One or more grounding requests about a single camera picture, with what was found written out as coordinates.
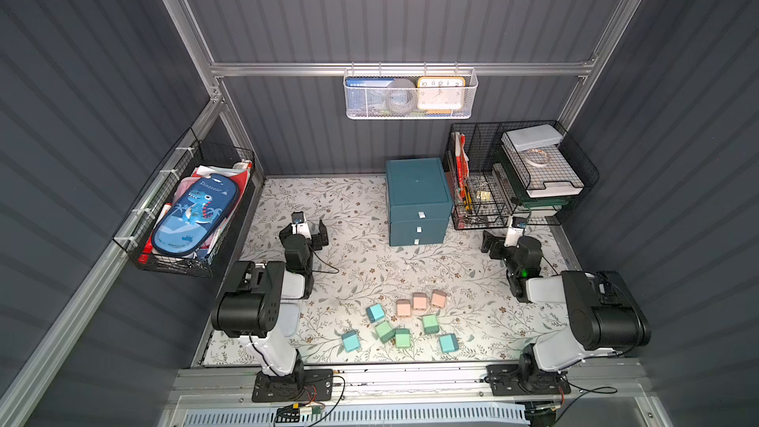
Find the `pink plug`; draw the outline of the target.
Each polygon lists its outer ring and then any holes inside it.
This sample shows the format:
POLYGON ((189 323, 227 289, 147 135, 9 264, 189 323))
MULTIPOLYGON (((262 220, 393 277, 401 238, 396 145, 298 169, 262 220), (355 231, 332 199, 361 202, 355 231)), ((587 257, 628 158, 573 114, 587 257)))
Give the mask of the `pink plug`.
POLYGON ((433 290, 430 297, 430 304, 435 308, 444 308, 448 302, 448 294, 441 290, 433 290))
POLYGON ((427 294, 414 293, 411 298, 412 309, 415 312, 426 312, 428 310, 428 298, 427 294))
POLYGON ((396 316, 399 318, 412 316, 412 304, 410 300, 397 300, 395 305, 396 316))

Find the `teal drawer cabinet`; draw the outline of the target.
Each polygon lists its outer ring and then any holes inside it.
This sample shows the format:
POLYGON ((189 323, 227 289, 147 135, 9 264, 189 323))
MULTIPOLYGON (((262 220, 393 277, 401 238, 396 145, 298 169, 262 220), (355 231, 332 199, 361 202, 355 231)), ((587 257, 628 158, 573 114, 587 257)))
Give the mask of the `teal drawer cabinet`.
POLYGON ((389 160, 385 177, 389 245, 442 244, 454 202, 441 159, 389 160))

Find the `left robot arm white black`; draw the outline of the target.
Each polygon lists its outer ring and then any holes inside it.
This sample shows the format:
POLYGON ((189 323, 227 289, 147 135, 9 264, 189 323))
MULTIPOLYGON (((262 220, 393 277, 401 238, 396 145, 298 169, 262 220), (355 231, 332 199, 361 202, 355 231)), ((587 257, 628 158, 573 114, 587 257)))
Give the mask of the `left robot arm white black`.
POLYGON ((304 371, 302 357, 278 328, 279 316, 283 304, 312 294, 313 261, 329 244, 329 235, 323 221, 311 223, 304 213, 295 212, 279 239, 283 261, 233 263, 211 311, 211 327, 239 341, 265 377, 298 383, 304 371))

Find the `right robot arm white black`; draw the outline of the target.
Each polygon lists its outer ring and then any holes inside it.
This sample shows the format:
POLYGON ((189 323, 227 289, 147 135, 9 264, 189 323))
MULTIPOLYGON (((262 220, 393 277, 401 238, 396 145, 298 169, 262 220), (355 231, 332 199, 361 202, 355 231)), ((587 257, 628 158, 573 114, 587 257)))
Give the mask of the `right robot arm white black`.
POLYGON ((646 316, 621 275, 563 271, 542 275, 543 246, 533 236, 482 233, 482 253, 503 262, 512 296, 523 304, 560 304, 568 326, 539 336, 523 349, 509 375, 531 389, 595 358, 617 358, 650 342, 646 316))

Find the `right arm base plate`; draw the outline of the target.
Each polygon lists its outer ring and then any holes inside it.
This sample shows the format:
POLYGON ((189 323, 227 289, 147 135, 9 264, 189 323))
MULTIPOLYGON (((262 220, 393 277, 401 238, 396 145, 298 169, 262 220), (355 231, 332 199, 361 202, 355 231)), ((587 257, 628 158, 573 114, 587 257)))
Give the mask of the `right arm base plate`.
POLYGON ((571 386, 559 373, 522 368, 518 364, 493 364, 486 367, 484 383, 495 397, 519 395, 568 395, 571 386))

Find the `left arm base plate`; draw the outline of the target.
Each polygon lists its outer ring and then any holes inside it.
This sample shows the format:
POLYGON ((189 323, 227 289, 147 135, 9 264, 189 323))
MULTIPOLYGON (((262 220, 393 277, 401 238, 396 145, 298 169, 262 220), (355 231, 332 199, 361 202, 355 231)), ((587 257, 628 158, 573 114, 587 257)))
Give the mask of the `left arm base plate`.
POLYGON ((254 403, 330 401, 334 371, 330 369, 294 372, 286 377, 258 373, 251 401, 254 403))

